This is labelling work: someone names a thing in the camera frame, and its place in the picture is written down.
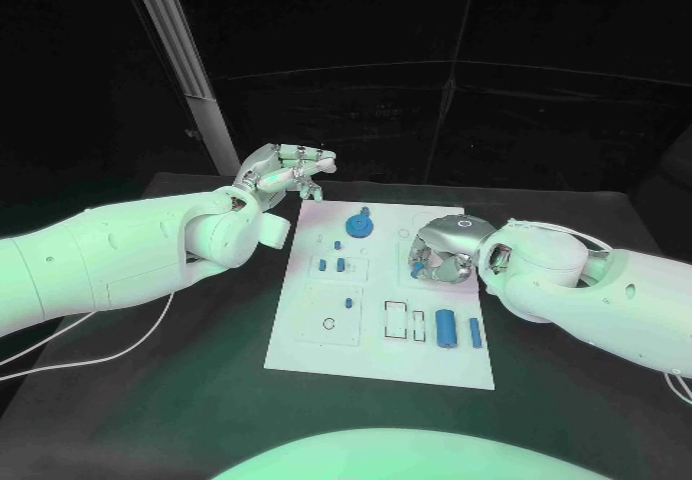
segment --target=circular hole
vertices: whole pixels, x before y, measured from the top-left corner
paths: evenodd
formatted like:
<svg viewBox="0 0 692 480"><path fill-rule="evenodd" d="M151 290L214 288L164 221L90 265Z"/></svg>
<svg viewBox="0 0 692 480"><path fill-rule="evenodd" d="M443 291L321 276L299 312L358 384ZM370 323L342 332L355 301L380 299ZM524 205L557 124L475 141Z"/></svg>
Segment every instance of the circular hole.
<svg viewBox="0 0 692 480"><path fill-rule="evenodd" d="M638 287L634 283L631 283L628 287L625 287L625 294L628 295L628 298L631 300L635 298L635 295L638 294Z"/></svg>

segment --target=table surface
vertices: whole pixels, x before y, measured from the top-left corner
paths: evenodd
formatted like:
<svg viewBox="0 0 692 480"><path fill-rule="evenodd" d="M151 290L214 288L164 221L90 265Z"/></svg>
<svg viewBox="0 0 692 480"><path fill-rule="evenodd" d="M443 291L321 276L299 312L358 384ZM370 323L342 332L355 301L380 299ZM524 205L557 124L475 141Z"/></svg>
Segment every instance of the table surface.
<svg viewBox="0 0 692 480"><path fill-rule="evenodd" d="M145 196L202 192L231 182L159 174ZM463 206L497 226L511 217L547 221L615 247L658 253L619 193L322 185L329 200ZM296 225L299 209L293 193L273 213ZM260 246L244 267L178 292L159 329L129 355L29 376L0 419L4 478L210 478L293 440L367 427L475 435L615 478L688 475L692 410L662 374L556 325L523 321L485 293L495 391L266 370L292 242L293 231L283 250ZM99 313L50 344L38 365L123 350L165 304L162 298Z"/></svg>

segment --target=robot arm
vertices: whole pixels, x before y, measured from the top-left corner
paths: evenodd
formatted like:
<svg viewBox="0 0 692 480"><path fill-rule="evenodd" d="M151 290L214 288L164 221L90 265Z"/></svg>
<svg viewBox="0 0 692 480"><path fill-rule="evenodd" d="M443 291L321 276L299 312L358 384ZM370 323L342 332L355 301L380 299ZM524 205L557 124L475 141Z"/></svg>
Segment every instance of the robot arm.
<svg viewBox="0 0 692 480"><path fill-rule="evenodd" d="M603 250L589 250L577 236ZM554 322L639 365L692 377L691 265L612 249L551 224L511 220L495 231L469 215L437 219L422 229L410 256L414 277L429 246L440 258L452 253L469 259L489 293L517 316ZM426 267L419 270L426 278L453 283L468 276L443 278L429 276Z"/></svg>
<svg viewBox="0 0 692 480"><path fill-rule="evenodd" d="M282 248L290 223L266 211L288 188L322 200L311 175L335 170L334 152L270 144L234 186L106 205L0 240L0 335L146 303L240 267L259 243Z"/></svg>

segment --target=blue object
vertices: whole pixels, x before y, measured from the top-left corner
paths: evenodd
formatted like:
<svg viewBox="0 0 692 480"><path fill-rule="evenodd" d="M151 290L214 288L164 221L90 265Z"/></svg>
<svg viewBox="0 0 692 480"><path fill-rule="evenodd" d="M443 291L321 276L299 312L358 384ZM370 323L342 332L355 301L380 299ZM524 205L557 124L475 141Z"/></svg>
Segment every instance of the blue object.
<svg viewBox="0 0 692 480"><path fill-rule="evenodd" d="M469 323L472 325L472 343L474 343L474 348L481 348L484 346L484 343L481 341L481 328L479 328L479 319L472 318L469 320Z"/></svg>
<svg viewBox="0 0 692 480"><path fill-rule="evenodd" d="M437 324L437 346L455 348L458 346L458 325L455 322L455 312L452 310L439 310L436 312Z"/></svg>
<svg viewBox="0 0 692 480"><path fill-rule="evenodd" d="M347 220L347 233L355 238L365 238L373 233L373 228L371 210L364 207L361 214Z"/></svg>
<svg viewBox="0 0 692 480"><path fill-rule="evenodd" d="M425 269L426 265L422 262L414 263L414 270L412 271L412 276L419 278L419 272Z"/></svg>

